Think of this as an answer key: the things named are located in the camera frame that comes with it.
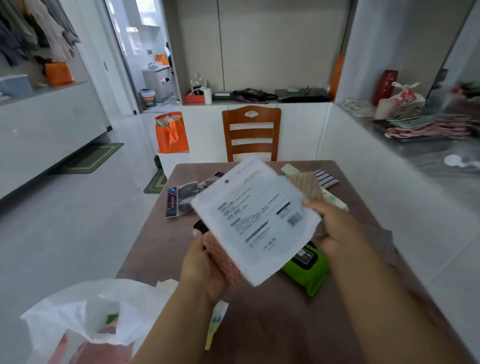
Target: red container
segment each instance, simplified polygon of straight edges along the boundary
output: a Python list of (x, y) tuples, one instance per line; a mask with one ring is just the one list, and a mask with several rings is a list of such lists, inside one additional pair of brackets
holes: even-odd
[(378, 102), (382, 98), (389, 98), (393, 93), (392, 82), (395, 82), (398, 77), (398, 71), (394, 70), (385, 70), (380, 77), (378, 82), (377, 91), (375, 92), (375, 97), (373, 98), (372, 104), (378, 106)]
[(204, 95), (185, 95), (186, 104), (204, 104), (205, 96)]

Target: chair backrest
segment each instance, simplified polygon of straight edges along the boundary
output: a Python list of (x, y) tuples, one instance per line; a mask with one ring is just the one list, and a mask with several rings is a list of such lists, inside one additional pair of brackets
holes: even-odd
[[(235, 110), (223, 111), (223, 131), (225, 133), (228, 161), (233, 162), (233, 155), (241, 153), (272, 153), (271, 160), (275, 161), (278, 153), (281, 115), (281, 109), (261, 106), (245, 106)], [(247, 124), (251, 122), (272, 122), (273, 128), (230, 130), (230, 125), (232, 124)], [(272, 142), (232, 145), (232, 140), (254, 138), (271, 138)]]

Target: green wet wipes package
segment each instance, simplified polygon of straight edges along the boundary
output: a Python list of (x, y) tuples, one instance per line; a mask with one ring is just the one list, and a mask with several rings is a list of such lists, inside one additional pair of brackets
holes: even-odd
[(305, 287), (307, 294), (313, 297), (330, 271), (330, 267), (326, 256), (319, 252), (312, 242), (308, 242), (282, 267), (282, 270)]

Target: green doormat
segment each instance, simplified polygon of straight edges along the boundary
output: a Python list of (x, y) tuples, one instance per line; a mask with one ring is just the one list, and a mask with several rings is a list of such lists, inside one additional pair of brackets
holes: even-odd
[(144, 194), (159, 194), (167, 183), (167, 176), (163, 173), (163, 169), (159, 169), (153, 176), (148, 186), (144, 189)]
[(124, 143), (90, 144), (55, 168), (51, 174), (88, 174), (100, 167)]

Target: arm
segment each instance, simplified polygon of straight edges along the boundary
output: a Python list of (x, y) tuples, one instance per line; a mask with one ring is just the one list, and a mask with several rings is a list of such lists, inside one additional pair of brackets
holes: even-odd
[(179, 285), (134, 356), (132, 364), (199, 363), (213, 308), (227, 284), (198, 233), (183, 261)]
[(415, 306), (370, 247), (356, 220), (324, 201), (304, 204), (323, 216), (328, 257), (368, 363), (457, 363), (442, 334)]

